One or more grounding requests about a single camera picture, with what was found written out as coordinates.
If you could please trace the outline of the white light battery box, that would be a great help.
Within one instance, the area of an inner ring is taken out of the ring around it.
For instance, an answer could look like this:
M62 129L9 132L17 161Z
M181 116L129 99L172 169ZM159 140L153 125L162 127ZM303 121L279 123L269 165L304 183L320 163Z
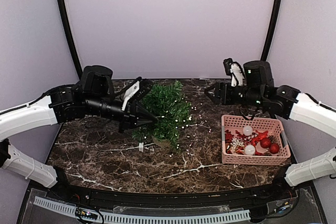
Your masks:
M139 152L144 151L144 143L139 143Z

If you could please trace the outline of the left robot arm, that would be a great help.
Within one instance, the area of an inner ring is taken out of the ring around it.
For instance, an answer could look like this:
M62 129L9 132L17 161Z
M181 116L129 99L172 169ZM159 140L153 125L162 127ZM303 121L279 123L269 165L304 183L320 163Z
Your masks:
M33 180L63 201L74 197L65 172L22 153L9 138L42 126L63 124L87 116L99 116L119 123L119 132L157 122L142 104L153 86L138 77L115 92L113 71L104 66L86 66L76 84L66 84L44 92L34 101L1 111L1 168Z

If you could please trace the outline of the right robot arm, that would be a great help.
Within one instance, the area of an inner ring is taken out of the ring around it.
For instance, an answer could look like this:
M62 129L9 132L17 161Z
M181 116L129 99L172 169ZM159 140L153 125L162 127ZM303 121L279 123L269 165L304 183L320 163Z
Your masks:
M255 60L240 65L228 58L223 65L231 82L216 82L204 90L213 103L254 106L335 137L335 109L291 86L275 87L268 62ZM295 187L325 176L335 178L335 148L305 162L290 165L280 179L268 187L268 195L278 200L287 193L288 185Z

